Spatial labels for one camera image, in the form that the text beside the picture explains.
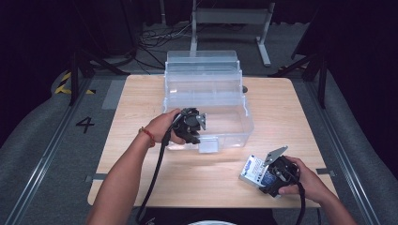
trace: dark background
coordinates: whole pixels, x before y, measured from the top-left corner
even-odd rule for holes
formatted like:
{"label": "dark background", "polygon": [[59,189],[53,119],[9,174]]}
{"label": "dark background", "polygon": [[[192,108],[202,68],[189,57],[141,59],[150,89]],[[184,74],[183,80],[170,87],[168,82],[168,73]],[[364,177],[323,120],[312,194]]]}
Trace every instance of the dark background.
{"label": "dark background", "polygon": [[[143,23],[161,22],[159,2],[132,1],[133,5],[124,8],[130,8],[127,17],[133,25],[126,25],[121,5],[113,5],[123,2],[6,0],[0,3],[0,145],[29,112],[51,96],[54,79],[69,68],[70,56],[76,49],[84,48],[100,57],[123,55],[136,44]],[[191,16],[191,1],[165,0],[164,3],[169,25]],[[106,14],[105,8],[113,13]],[[277,4],[273,21],[307,23],[316,8],[313,4],[283,2]],[[324,9],[324,17],[315,18],[297,53],[312,53],[317,51],[320,41],[332,40],[327,57],[329,71],[374,150],[397,176],[398,166],[393,156],[398,149],[395,57],[398,37],[394,32],[397,27],[394,6],[387,1],[377,4],[347,1],[329,9]]]}

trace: person's left hand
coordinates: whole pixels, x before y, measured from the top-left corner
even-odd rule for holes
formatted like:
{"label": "person's left hand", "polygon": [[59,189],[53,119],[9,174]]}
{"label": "person's left hand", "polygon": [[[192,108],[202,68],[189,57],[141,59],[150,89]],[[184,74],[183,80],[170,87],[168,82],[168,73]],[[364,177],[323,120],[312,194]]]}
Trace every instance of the person's left hand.
{"label": "person's left hand", "polygon": [[[167,129],[172,125],[175,115],[181,112],[180,109],[175,109],[168,113],[163,113],[156,118],[152,119],[149,124],[145,127],[155,139],[156,143],[161,143],[161,139],[166,133]],[[177,135],[172,130],[172,138],[171,141],[173,143],[184,144],[185,140],[177,137]]]}

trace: wooden table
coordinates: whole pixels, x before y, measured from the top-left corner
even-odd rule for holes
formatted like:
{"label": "wooden table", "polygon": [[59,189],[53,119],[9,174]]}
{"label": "wooden table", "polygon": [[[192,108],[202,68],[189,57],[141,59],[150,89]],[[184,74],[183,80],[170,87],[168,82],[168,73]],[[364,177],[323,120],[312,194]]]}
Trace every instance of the wooden table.
{"label": "wooden table", "polygon": [[[243,148],[222,149],[215,154],[196,150],[166,150],[158,180],[147,206],[165,207],[300,207],[299,196],[274,199],[238,179],[249,155],[267,153],[288,145],[287,156],[301,158],[313,171],[325,168],[308,121],[292,83],[284,78],[243,78],[254,121],[254,131]],[[97,173],[107,173],[127,149],[141,126],[161,114],[163,76],[131,75],[120,98]],[[150,148],[142,171],[135,205],[141,205],[151,182],[160,144]],[[329,175],[319,175],[336,193]],[[94,180],[88,202],[101,185]],[[308,207],[319,207],[307,201]]]}

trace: finger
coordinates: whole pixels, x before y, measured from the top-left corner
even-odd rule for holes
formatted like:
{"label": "finger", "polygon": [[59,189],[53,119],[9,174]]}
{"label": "finger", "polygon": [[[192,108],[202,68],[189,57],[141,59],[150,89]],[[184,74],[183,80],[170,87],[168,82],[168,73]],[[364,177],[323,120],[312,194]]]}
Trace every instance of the finger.
{"label": "finger", "polygon": [[180,109],[173,109],[173,110],[170,111],[169,113],[170,113],[170,114],[172,115],[172,117],[174,118],[175,115],[181,113],[181,110],[180,110]]}
{"label": "finger", "polygon": [[173,143],[176,143],[176,144],[184,144],[185,143],[185,140],[180,137],[177,137],[177,135],[174,133],[174,131],[172,131],[172,139],[171,140]]}
{"label": "finger", "polygon": [[287,195],[287,194],[299,194],[299,187],[297,185],[294,186],[286,186],[279,188],[279,194]]}
{"label": "finger", "polygon": [[307,167],[304,162],[301,161],[301,159],[297,158],[297,157],[289,157],[289,156],[285,156],[289,161],[295,163],[296,165],[298,165],[298,168],[305,168]]}

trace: cable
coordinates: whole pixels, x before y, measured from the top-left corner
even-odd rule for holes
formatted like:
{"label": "cable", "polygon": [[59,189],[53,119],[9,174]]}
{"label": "cable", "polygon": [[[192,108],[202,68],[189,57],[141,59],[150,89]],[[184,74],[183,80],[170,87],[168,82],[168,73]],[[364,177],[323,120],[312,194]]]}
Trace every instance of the cable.
{"label": "cable", "polygon": [[150,75],[150,73],[148,72],[148,71],[146,71],[144,68],[143,68],[143,66],[141,66],[141,61],[139,61],[139,60],[135,60],[135,61],[137,61],[137,64],[138,64],[138,66],[141,68],[141,70],[143,70],[143,71],[145,71],[148,75]]}
{"label": "cable", "polygon": [[322,217],[321,217],[321,211],[319,208],[316,208],[316,213],[318,214],[318,225],[322,224]]}
{"label": "cable", "polygon": [[148,54],[150,54],[150,56],[152,56],[156,61],[158,61],[159,64],[161,64],[161,66],[163,67],[163,69],[165,69],[165,66],[163,64],[163,62],[161,62],[161,60],[159,60],[155,55],[153,55],[150,51],[148,51],[147,49],[141,48],[142,50],[144,50],[145,52],[147,52]]}
{"label": "cable", "polygon": [[154,36],[145,37],[144,40],[150,40],[150,39],[156,39],[156,38],[165,38],[165,37],[173,38],[173,37],[178,36],[179,34],[181,34],[184,30],[186,30],[190,26],[191,26],[191,23],[186,25],[186,26],[184,26],[184,27],[182,27],[179,31],[176,31],[175,34],[173,34],[174,29],[175,29],[174,27],[172,28],[172,31],[169,34],[166,34],[166,35],[157,35],[156,32],[155,32]]}
{"label": "cable", "polygon": [[[111,65],[118,68],[118,67],[124,66],[127,63],[131,62],[134,58],[135,58],[134,56],[130,55],[127,59],[124,59],[117,63],[112,63]],[[92,64],[92,63],[90,63],[90,65],[91,65],[91,67],[96,68],[96,69],[106,69],[106,67],[103,67],[101,65]]]}
{"label": "cable", "polygon": [[149,50],[151,52],[155,52],[155,53],[167,53],[167,51],[163,51],[163,50]]}
{"label": "cable", "polygon": [[152,66],[152,65],[146,64],[146,63],[144,63],[144,62],[142,62],[142,61],[140,61],[140,60],[138,60],[138,59],[135,59],[135,61],[137,61],[137,63],[139,63],[139,64],[145,65],[145,66],[150,67],[150,68],[164,69],[164,67]]}
{"label": "cable", "polygon": [[294,182],[296,183],[296,185],[298,186],[298,193],[301,199],[301,209],[299,211],[299,215],[298,215],[298,220],[296,221],[296,225],[299,225],[302,221],[302,218],[304,217],[305,214],[305,189],[302,186],[302,184],[300,183],[300,181],[292,174],[290,173],[288,170],[283,170],[285,173],[289,174],[290,178],[292,178],[294,180]]}
{"label": "cable", "polygon": [[140,210],[138,211],[137,216],[135,218],[135,221],[138,224],[141,224],[141,219],[140,219],[141,214],[143,213],[143,210],[145,209],[146,203],[148,202],[150,194],[152,193],[152,189],[155,186],[156,179],[158,178],[159,169],[161,168],[161,161],[163,160],[164,149],[169,144],[169,141],[170,141],[170,139],[172,137],[172,127],[175,124],[175,122],[173,122],[173,124],[167,129],[166,133],[164,134],[164,137],[161,139],[161,150],[159,152],[158,163],[156,164],[156,169],[155,169],[155,172],[153,174],[153,178],[152,178],[152,181],[150,183],[148,192],[145,195],[143,204],[141,205]]}

